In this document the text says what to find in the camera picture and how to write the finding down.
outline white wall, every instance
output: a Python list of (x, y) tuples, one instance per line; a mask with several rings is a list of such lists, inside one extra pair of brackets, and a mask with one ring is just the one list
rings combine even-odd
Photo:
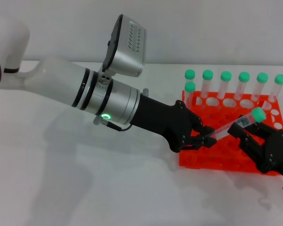
[(31, 29), (25, 59), (102, 61), (119, 14), (148, 31), (147, 62), (283, 65), (283, 0), (0, 0)]

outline vent grille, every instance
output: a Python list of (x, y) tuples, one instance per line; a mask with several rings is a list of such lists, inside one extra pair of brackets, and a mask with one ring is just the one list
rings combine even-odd
[(127, 45), (132, 51), (139, 52), (141, 50), (141, 36), (142, 29), (136, 24), (130, 23)]

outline cable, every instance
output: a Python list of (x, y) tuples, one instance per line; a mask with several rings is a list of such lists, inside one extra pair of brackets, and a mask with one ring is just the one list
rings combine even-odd
[(121, 132), (127, 131), (132, 127), (132, 124), (130, 124), (130, 126), (128, 126), (126, 129), (122, 129)]
[(132, 124), (130, 124), (130, 126), (128, 126), (127, 128), (122, 129), (121, 127), (117, 126), (116, 124), (113, 124), (112, 122), (108, 121), (106, 126), (111, 128), (111, 129), (115, 129), (116, 131), (124, 132), (124, 131), (127, 131), (128, 129), (130, 129), (132, 127)]

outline silver cylinder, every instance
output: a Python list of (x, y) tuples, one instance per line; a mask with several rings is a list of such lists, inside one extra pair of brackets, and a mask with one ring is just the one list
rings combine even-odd
[(110, 120), (126, 125), (132, 120), (139, 100), (138, 89), (113, 80), (113, 88), (103, 113), (109, 114)]
[(92, 96), (90, 98), (89, 104), (85, 109), (85, 111), (88, 111), (92, 114), (96, 114), (96, 112), (98, 112), (104, 100), (104, 97), (106, 95), (107, 88), (109, 85), (109, 82), (105, 84), (101, 82), (101, 79), (102, 79), (101, 77), (98, 78), (98, 81), (96, 83)]

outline green led light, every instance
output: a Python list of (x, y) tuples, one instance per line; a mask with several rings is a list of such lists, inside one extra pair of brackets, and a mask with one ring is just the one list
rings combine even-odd
[(108, 114), (102, 114), (103, 119), (111, 119), (111, 116)]

